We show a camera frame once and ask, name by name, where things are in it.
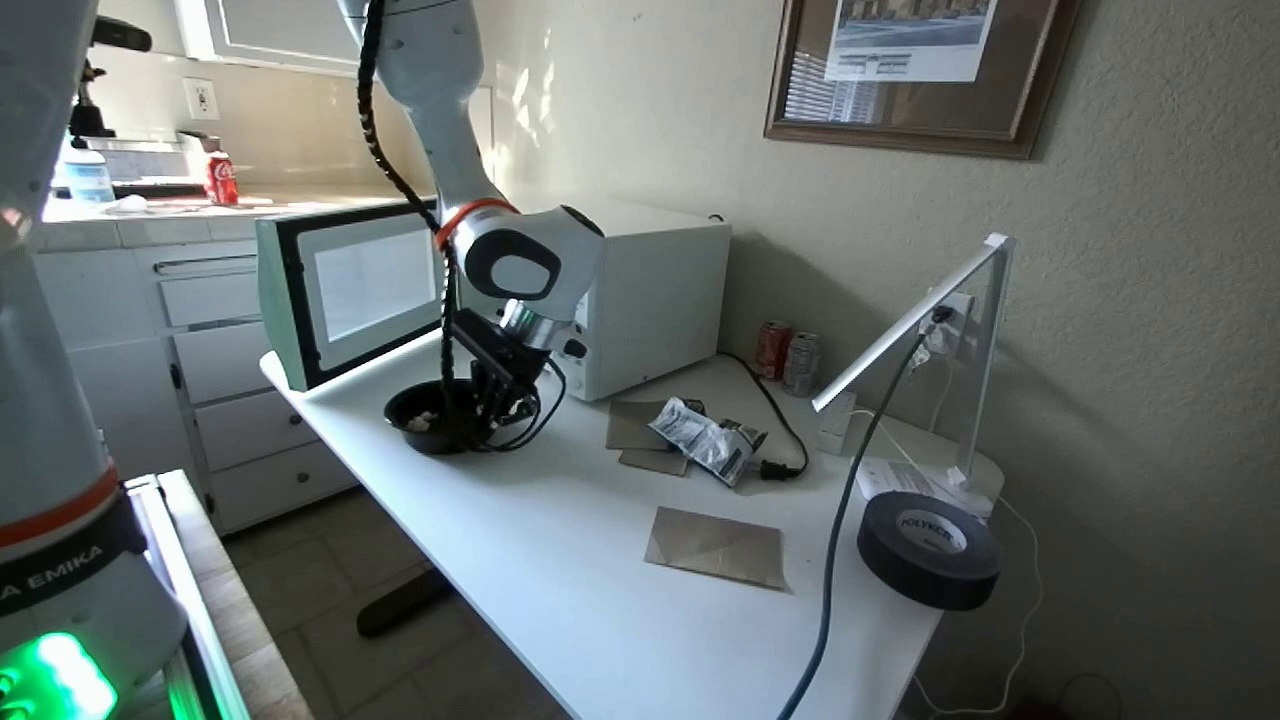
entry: desk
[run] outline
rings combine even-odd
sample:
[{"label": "desk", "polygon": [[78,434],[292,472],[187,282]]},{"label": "desk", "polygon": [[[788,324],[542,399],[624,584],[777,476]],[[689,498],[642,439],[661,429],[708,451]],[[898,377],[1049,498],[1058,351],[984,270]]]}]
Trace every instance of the desk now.
[{"label": "desk", "polygon": [[[276,354],[265,354],[265,373],[574,714],[752,720],[786,707],[815,641],[824,545],[848,459],[815,454],[803,480],[747,480],[739,491],[701,472],[635,472],[606,448],[607,408],[576,399],[520,451],[433,459],[385,424],[385,404],[436,373],[436,334],[315,390],[290,390]],[[770,429],[766,454],[788,459],[766,394],[732,361],[642,394],[673,390]],[[926,433],[898,439],[918,454],[943,451]],[[782,528],[792,590],[643,562],[656,506]],[[941,621],[863,569],[862,511],[855,494],[828,657],[797,714],[891,714]]]}]

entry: picture frame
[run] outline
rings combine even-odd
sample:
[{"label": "picture frame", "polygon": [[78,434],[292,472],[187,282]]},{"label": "picture frame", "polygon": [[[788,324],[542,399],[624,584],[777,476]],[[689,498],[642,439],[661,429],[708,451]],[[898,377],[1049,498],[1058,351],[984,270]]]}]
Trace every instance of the picture frame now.
[{"label": "picture frame", "polygon": [[766,137],[1035,153],[1070,0],[786,0]]}]

